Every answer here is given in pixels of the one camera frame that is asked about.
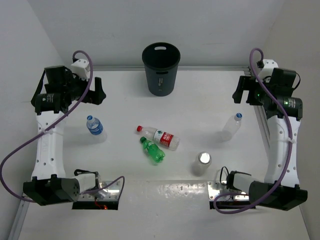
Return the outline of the blue label water bottle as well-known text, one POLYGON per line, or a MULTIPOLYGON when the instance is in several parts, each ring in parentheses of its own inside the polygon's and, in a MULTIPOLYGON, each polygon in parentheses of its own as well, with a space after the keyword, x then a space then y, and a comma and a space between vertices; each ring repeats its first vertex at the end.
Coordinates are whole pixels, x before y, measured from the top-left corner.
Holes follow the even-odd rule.
POLYGON ((86 127, 95 142, 103 143, 107 140, 107 132, 98 118, 88 115, 86 118, 86 127))

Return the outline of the clear bottle blue cap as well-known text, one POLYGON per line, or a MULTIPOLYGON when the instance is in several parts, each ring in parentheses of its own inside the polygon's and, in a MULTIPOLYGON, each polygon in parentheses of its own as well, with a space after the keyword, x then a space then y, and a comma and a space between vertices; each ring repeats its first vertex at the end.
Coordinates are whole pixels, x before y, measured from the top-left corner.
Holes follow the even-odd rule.
POLYGON ((243 115, 238 112, 232 115, 226 122, 224 128, 221 131, 221 138, 224 142, 230 141, 237 133, 242 125, 243 115))

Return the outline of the red label clear bottle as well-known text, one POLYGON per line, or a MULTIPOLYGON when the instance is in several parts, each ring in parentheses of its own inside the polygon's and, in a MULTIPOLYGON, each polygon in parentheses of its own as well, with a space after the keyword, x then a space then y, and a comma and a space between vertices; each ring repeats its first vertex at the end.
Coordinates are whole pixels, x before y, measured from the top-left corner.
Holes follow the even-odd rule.
POLYGON ((180 138, 176 135, 154 127, 139 125, 136 128, 136 131, 148 140, 158 143, 171 151, 176 151, 180 143, 180 138))

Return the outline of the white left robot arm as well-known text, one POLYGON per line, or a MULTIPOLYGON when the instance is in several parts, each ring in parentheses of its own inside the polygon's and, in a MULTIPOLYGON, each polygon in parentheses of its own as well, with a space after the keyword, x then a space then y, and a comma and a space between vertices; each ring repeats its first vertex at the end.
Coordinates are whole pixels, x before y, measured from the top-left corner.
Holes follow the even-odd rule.
POLYGON ((37 143, 34 175, 70 178, 74 170, 98 172, 104 180, 195 180, 191 166, 206 151, 212 164, 204 178, 221 166, 237 167, 244 156, 250 110, 234 104, 241 71, 178 71, 167 96, 148 90, 143 71, 100 71, 107 97, 100 105, 80 104, 37 143), (143 151, 138 126, 158 128, 180 138, 177 150, 163 147, 161 163, 143 151))

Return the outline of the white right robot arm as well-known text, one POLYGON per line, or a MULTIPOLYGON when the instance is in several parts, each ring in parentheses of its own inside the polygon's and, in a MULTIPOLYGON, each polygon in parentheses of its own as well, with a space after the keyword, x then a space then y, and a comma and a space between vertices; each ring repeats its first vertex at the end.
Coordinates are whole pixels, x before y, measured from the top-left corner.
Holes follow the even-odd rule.
POLYGON ((262 106, 269 130, 268 167, 264 181, 254 179, 250 174, 231 171, 226 178, 226 188, 232 192, 245 192, 249 203, 254 203, 280 183, 259 206, 288 211, 304 203, 307 190, 300 188, 297 174, 297 136, 303 117, 303 101, 293 97, 297 73, 293 70, 274 68, 262 78, 269 97, 255 77, 241 76, 232 95, 236 104, 248 91, 246 103, 262 106))

